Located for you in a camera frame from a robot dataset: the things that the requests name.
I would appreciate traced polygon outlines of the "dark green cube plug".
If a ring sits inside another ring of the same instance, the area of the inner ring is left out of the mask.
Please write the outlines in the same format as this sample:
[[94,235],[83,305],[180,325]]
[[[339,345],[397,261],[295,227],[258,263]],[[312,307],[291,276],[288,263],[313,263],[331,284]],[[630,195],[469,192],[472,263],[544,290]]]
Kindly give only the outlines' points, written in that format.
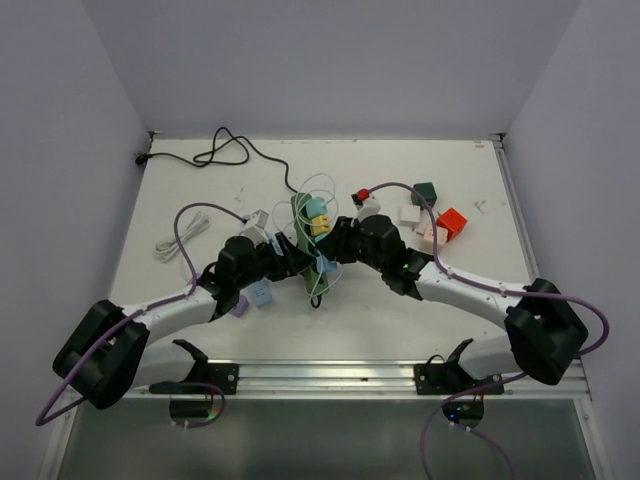
[[432,182],[421,182],[413,185],[414,192],[411,194],[413,205],[422,206],[419,197],[422,197],[426,203],[433,208],[436,205],[438,196],[435,186]]

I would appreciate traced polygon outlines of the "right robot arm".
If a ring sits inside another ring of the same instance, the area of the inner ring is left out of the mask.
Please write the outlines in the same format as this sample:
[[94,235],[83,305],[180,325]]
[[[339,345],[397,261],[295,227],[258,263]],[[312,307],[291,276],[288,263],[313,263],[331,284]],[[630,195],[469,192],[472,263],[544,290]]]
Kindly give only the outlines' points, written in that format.
[[401,296],[449,305],[503,330],[501,337],[461,342],[433,367],[431,377],[454,391],[468,392],[486,379],[513,372],[556,385],[587,340],[586,326],[553,283],[461,278],[440,269],[433,255],[408,247],[385,215],[363,221],[340,217],[317,247],[331,261],[371,267]]

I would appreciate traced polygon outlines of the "pink deer cube socket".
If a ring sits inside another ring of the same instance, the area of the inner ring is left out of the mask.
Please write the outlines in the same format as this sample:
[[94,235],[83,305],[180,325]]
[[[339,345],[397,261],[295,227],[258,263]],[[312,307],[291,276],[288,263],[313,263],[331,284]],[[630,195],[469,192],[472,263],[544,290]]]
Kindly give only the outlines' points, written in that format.
[[430,223],[419,224],[415,232],[420,237],[420,249],[428,254],[433,253],[435,246],[440,251],[447,243],[446,232],[439,227],[433,229]]

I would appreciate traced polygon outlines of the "yellow plug adapter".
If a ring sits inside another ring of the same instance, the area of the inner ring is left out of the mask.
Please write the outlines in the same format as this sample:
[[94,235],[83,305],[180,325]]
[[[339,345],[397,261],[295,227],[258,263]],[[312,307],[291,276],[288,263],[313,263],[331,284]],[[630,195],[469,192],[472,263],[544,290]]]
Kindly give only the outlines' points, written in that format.
[[326,214],[317,215],[310,219],[310,232],[314,238],[328,234],[331,230],[331,223]]

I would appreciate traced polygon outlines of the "purple power strip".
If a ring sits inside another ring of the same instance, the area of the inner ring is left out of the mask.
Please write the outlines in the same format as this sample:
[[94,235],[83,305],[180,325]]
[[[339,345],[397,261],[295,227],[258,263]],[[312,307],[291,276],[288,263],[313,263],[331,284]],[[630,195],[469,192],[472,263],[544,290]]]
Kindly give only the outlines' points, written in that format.
[[240,295],[238,303],[230,310],[229,314],[236,318],[241,318],[247,313],[249,308],[249,300],[244,295]]

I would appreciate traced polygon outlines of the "blue plug adapter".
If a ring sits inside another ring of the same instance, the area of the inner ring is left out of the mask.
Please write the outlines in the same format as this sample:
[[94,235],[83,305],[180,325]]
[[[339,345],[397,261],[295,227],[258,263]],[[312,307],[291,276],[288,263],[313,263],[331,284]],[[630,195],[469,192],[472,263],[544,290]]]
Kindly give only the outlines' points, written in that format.
[[336,262],[328,260],[324,255],[316,257],[316,271],[318,274],[329,274],[337,270]]

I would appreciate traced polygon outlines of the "teal plug adapter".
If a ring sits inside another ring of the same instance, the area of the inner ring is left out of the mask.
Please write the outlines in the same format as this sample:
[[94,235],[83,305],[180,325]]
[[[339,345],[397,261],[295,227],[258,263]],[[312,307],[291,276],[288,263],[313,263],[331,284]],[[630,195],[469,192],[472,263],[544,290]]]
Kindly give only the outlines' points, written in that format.
[[313,197],[305,205],[305,212],[309,219],[327,214],[326,202],[321,197]]

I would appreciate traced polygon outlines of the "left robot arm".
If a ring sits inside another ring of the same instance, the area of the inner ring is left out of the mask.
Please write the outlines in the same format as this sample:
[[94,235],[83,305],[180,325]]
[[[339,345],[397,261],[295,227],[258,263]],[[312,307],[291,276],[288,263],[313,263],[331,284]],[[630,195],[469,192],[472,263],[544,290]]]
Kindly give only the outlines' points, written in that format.
[[229,238],[217,261],[172,296],[133,306],[95,303],[55,357],[53,371],[97,409],[111,407],[133,387],[150,345],[226,315],[253,283],[294,277],[316,263],[285,235],[275,240],[255,245],[244,236]]

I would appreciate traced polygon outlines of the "red cube plug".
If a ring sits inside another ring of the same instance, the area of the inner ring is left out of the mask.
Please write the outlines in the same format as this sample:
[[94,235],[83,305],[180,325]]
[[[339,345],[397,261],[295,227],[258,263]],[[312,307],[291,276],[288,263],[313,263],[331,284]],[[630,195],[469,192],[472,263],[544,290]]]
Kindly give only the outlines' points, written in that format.
[[468,220],[455,208],[449,208],[436,219],[436,226],[446,232],[446,241],[456,238],[467,226]]

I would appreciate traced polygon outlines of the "blue power strip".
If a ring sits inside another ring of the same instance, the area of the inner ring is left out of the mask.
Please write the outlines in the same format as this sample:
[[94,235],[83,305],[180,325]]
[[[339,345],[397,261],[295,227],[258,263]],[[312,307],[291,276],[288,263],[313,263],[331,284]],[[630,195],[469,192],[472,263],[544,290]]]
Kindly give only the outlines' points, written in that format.
[[266,279],[252,283],[247,287],[247,291],[253,305],[258,309],[268,307],[273,302],[270,284]]

